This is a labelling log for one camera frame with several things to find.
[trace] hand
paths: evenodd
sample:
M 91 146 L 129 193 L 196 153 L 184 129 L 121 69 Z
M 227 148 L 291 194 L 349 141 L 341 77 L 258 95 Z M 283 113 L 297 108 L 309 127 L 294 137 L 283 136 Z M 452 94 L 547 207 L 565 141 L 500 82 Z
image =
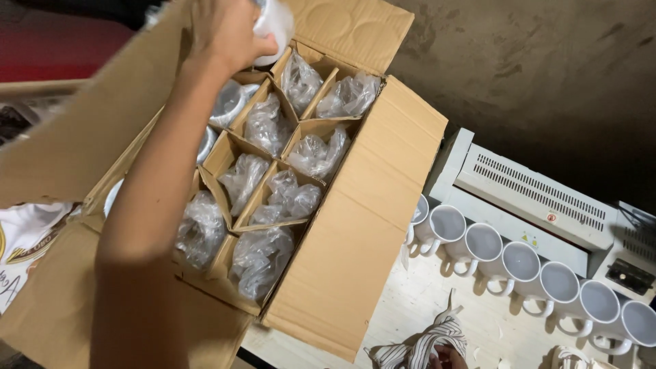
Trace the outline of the hand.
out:
M 458 351 L 451 347 L 435 345 L 438 356 L 430 354 L 429 369 L 468 369 L 467 363 Z
M 217 60 L 230 75 L 253 61 L 278 51 L 272 33 L 259 38 L 253 33 L 260 8 L 253 0 L 194 0 L 194 45 L 190 57 Z

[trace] striped fabric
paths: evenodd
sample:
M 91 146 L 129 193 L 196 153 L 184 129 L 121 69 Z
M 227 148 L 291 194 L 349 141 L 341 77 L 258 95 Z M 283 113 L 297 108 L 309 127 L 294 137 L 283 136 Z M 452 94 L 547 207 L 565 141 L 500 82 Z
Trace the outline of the striped fabric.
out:
M 365 349 L 371 360 L 378 364 L 380 369 L 426 369 L 430 353 L 437 355 L 433 346 L 453 346 L 462 357 L 465 357 L 467 340 L 460 328 L 460 320 L 456 314 L 462 307 L 452 309 L 451 300 L 455 294 L 455 288 L 449 294 L 449 306 L 440 313 L 433 325 L 428 327 L 412 345 L 406 340 L 405 343 L 389 346 L 376 346 Z

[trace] cardboard box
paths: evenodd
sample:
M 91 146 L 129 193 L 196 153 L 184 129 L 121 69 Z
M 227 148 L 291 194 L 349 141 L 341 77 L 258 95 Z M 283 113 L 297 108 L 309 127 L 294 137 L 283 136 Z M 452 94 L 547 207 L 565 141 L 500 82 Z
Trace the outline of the cardboard box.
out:
M 1 154 L 0 206 L 85 204 L 0 319 L 0 337 L 47 368 L 88 366 L 92 268 L 103 219 L 98 205 L 156 123 L 189 51 L 188 4 L 171 3 L 159 24 L 131 40 L 65 114 Z M 382 76 L 413 19 L 380 0 L 288 4 L 297 32 L 291 46 L 332 68 L 335 81 L 340 70 Z M 274 81 L 282 62 L 271 69 Z M 302 117 L 310 118 L 310 110 Z M 337 175 L 314 218 L 303 225 L 306 234 L 264 306 L 238 309 L 236 302 L 222 302 L 184 276 L 176 284 L 191 367 L 228 368 L 257 309 L 264 325 L 355 359 L 447 120 L 386 76 L 358 123 Z

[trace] table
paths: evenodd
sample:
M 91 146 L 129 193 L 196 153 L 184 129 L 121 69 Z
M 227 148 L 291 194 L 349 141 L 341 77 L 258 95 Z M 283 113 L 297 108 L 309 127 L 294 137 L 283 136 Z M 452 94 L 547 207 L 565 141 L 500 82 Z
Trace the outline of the table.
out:
M 516 293 L 495 297 L 485 291 L 486 283 L 479 272 L 470 278 L 453 274 L 443 248 L 431 257 L 411 254 L 408 271 L 400 260 L 395 262 L 354 364 L 257 324 L 249 328 L 241 346 L 278 369 L 371 369 L 364 347 L 399 343 L 422 332 L 446 309 L 449 292 L 456 288 L 453 307 L 464 307 L 458 317 L 468 341 L 466 361 L 470 369 L 494 369 L 502 358 L 513 368 L 550 369 L 551 350 L 557 345 L 576 347 L 597 360 L 608 360 L 585 339 L 559 331 L 553 316 L 533 318 L 522 311 Z M 573 328 L 573 323 L 568 319 L 564 326 Z M 480 350 L 474 360 L 477 347 Z

